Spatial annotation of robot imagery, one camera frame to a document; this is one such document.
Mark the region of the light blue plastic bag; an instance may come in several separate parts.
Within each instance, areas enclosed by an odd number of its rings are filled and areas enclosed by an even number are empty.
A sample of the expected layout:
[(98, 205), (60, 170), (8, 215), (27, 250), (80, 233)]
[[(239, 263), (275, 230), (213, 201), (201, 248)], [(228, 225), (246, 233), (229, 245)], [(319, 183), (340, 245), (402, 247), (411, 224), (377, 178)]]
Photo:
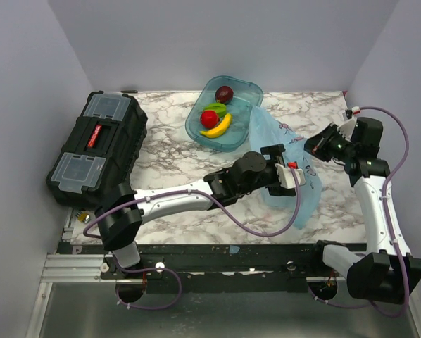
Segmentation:
[(306, 138), (295, 132), (289, 123), (275, 119), (264, 108), (255, 107), (249, 122), (251, 150), (259, 152), (267, 146), (282, 145), (284, 163), (281, 169), (274, 167), (284, 178), (294, 196), (273, 196), (267, 189), (261, 192), (267, 206), (296, 213), (293, 226), (302, 229), (316, 211), (320, 202), (322, 182), (304, 151)]

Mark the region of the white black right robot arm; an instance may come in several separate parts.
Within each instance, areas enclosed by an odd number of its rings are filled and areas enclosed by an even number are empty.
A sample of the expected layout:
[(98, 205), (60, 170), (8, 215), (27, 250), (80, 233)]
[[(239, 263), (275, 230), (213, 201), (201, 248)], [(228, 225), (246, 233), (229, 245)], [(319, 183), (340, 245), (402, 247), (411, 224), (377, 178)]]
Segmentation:
[(347, 246), (319, 241), (309, 258), (319, 276), (333, 270), (346, 279), (355, 299), (403, 304), (421, 280), (421, 259), (412, 256), (403, 239), (391, 198), (389, 165), (379, 159), (383, 125), (372, 118), (352, 118), (328, 125), (309, 138), (304, 149), (315, 158), (341, 161), (359, 200), (367, 239), (360, 257)]

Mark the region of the teal transparent plastic tray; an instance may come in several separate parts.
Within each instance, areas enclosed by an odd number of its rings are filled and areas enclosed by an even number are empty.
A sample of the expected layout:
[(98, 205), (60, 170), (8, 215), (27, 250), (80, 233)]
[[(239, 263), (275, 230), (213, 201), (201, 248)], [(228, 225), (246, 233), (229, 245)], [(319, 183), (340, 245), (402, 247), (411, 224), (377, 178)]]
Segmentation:
[[(200, 131), (208, 130), (201, 124), (200, 116), (205, 106), (216, 102), (215, 92), (221, 86), (231, 87), (234, 92), (232, 100), (225, 104), (227, 113), (232, 114), (232, 122), (222, 136), (209, 139), (200, 134)], [(247, 138), (252, 109), (262, 101), (263, 91), (258, 85), (227, 75), (214, 77), (208, 81), (187, 116), (185, 130), (193, 141), (202, 146), (216, 151), (234, 151)]]

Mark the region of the yellow fake banana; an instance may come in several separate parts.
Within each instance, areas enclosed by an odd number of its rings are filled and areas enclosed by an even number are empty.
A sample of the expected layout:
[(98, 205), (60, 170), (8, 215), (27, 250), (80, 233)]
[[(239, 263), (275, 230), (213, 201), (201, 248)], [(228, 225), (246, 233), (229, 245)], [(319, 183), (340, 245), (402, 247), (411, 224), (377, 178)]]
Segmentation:
[(229, 129), (232, 122), (232, 114), (227, 113), (222, 121), (214, 128), (210, 130), (202, 130), (200, 131), (200, 134), (204, 137), (207, 137), (209, 139), (215, 139), (217, 137), (222, 136), (226, 131)]

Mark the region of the red fake apple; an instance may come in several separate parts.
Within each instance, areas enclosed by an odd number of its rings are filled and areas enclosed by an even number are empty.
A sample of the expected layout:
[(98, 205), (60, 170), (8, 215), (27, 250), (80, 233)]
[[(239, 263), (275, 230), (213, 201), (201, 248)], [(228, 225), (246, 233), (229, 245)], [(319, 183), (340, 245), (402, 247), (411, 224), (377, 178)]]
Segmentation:
[(220, 118), (215, 111), (204, 111), (200, 116), (200, 122), (206, 129), (212, 129), (218, 125)]

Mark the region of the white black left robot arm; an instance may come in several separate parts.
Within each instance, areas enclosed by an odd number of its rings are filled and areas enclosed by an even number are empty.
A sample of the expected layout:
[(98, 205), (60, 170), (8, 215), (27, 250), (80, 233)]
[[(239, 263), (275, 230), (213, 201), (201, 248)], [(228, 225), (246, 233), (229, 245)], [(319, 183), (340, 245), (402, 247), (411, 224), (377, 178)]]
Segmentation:
[(116, 257), (118, 271), (133, 278), (142, 267), (135, 237), (148, 222), (187, 211), (224, 211), (260, 188), (273, 196), (300, 197), (303, 171), (284, 160), (284, 151), (281, 144), (249, 151), (230, 167), (178, 187), (136, 192), (128, 182), (118, 184), (95, 210), (104, 249)]

